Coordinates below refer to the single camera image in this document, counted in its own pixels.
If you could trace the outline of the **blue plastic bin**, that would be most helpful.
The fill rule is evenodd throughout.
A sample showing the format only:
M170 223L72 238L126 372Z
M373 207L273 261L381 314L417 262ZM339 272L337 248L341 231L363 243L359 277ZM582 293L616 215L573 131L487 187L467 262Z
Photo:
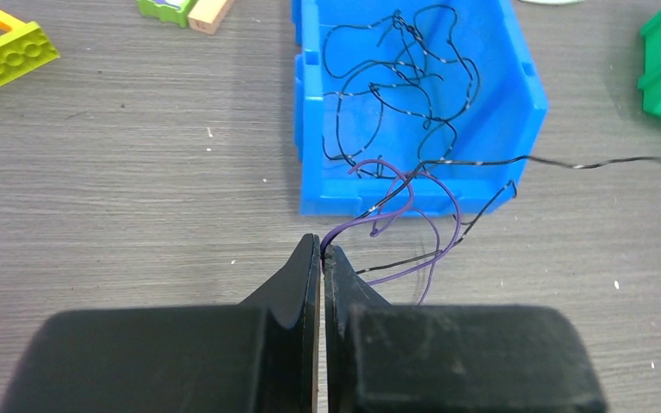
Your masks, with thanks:
M509 1L293 1L300 212L357 216L419 170L431 216L516 196L547 97Z

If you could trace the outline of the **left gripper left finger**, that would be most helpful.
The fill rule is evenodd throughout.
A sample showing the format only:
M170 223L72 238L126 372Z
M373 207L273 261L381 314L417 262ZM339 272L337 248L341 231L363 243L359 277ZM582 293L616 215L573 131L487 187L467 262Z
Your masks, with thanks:
M234 305L63 311L34 334L3 412L313 412L319 240Z

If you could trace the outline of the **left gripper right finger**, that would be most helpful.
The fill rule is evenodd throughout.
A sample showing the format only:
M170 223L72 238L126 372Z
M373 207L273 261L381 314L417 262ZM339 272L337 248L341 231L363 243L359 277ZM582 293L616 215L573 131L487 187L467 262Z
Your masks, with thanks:
M393 305L324 254L332 412L604 412L578 331L540 305Z

